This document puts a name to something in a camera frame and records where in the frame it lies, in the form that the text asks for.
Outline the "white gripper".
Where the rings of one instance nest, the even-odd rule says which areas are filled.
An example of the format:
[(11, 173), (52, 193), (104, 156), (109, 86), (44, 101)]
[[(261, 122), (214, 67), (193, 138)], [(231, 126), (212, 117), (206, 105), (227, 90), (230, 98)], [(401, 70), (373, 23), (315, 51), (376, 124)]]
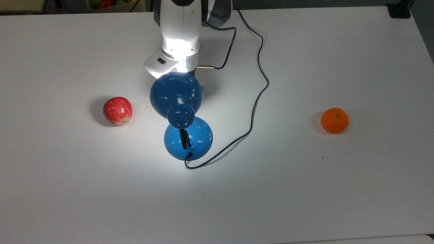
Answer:
[(155, 78), (170, 72), (194, 74), (197, 69), (198, 53), (187, 57), (174, 57), (158, 48), (144, 62), (146, 71)]

